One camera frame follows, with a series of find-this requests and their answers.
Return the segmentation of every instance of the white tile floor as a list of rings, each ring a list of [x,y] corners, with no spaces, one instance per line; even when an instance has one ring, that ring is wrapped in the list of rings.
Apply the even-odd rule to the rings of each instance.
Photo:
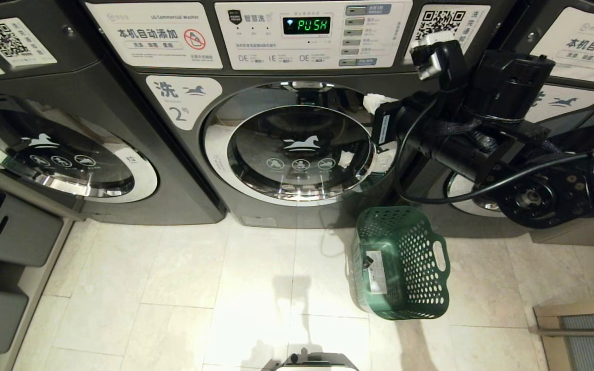
[[[254,371],[302,347],[361,371],[545,371],[531,308],[594,300],[594,247],[449,238],[450,308],[389,322],[354,305],[354,230],[77,223],[15,371]]]

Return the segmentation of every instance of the white tag on basket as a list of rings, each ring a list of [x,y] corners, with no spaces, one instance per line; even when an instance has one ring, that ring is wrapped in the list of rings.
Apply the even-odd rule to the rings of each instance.
[[[368,267],[368,279],[370,280],[370,293],[373,295],[383,295],[387,293],[386,277],[384,276],[384,263],[382,262],[382,252],[379,250],[366,251],[366,256],[373,259]]]

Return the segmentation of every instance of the button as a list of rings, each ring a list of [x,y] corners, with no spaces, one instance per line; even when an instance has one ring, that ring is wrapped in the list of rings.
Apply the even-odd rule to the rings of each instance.
[[[345,26],[360,26],[365,21],[365,18],[348,18],[345,19]]]
[[[361,36],[361,33],[363,33],[363,30],[345,30],[342,34],[344,36]]]
[[[340,59],[339,66],[356,66],[356,59]]]
[[[366,7],[347,7],[345,15],[364,15],[366,14]]]

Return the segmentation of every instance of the washing machine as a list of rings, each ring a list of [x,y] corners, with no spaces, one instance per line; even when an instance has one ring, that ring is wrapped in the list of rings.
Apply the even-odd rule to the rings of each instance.
[[[386,205],[396,142],[364,96],[437,90],[408,44],[450,30],[473,64],[512,3],[83,2],[232,214],[278,228]]]
[[[0,2],[0,171],[108,223],[225,212],[78,3]]]
[[[492,47],[545,54],[556,61],[526,120],[551,130],[548,140],[563,151],[594,149],[594,2],[519,0]],[[542,148],[515,146],[503,160],[519,165],[546,153]],[[405,181],[410,193],[439,198],[473,190],[468,179],[420,155],[414,155],[411,166]],[[507,221],[498,206],[483,197],[423,208],[439,233],[449,237],[514,237],[527,231]],[[473,215],[465,219],[477,227],[453,223],[460,212]]]

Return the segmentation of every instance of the control panel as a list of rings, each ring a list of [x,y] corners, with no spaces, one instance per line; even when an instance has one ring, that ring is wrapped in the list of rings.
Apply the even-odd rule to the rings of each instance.
[[[393,65],[411,0],[215,3],[233,70]]]

